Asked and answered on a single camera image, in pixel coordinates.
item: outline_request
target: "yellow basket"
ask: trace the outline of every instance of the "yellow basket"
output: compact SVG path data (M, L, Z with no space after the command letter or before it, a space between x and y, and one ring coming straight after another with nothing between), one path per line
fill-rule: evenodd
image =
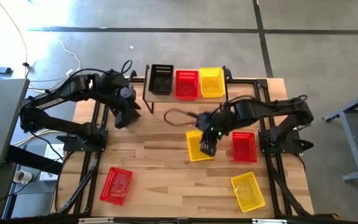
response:
M224 75L222 68L200 68L201 94L204 98L224 96Z
M213 157L200 151L200 146L201 146L200 141L201 141L202 134L203 133L198 130L186 132L187 148L189 150L189 156L191 162L213 159Z
M249 212L266 205L253 172L232 177L231 184L242 212Z

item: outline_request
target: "desk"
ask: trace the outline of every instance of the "desk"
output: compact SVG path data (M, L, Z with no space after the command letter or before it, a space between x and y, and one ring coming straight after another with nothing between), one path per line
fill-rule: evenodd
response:
M273 217L272 200L266 163L259 150L257 131L259 123L239 131L255 133L258 163L235 163L232 161L231 135L218 143L214 161L190 162L185 132L194 127L172 127L163 120L169 108L181 108L194 112L210 111L219 106L199 103L157 103L150 114L142 101L143 84L134 84L137 103L142 117L128 128L115 129L114 117L109 112L109 136L102 155L91 215L93 217L216 217L249 218ZM272 100L287 99L283 79L268 79ZM254 95L254 87L247 84L228 84L229 99L240 95ZM94 101L77 104L74 122L91 121ZM170 114L173 122L187 118ZM275 118L276 124L284 117ZM75 152L63 168L60 177L58 204L67 201L78 185L84 153ZM304 208L313 213L310 193L302 163L294 155L283 154L283 164L289 189ZM101 202L99 196L111 166L134 172L127 200L123 206ZM246 172L254 172L264 195L266 206L242 213L230 178ZM85 189L83 205L87 199ZM284 211L282 193L277 191L280 208Z

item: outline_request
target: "red basket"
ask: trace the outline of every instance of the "red basket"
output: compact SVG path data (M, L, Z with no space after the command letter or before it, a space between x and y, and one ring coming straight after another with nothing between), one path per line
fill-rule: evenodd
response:
M255 135L233 132L233 160L236 162L257 162Z
M133 172L111 167L107 175L100 200L115 205L124 204L131 184Z
M177 70L175 96L178 100L196 100L198 98L198 78L197 70Z

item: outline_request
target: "black plastic basket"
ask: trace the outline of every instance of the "black plastic basket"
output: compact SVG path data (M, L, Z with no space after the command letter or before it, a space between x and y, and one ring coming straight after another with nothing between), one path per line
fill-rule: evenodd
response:
M152 65L149 91L156 95L169 95L172 92L173 65Z

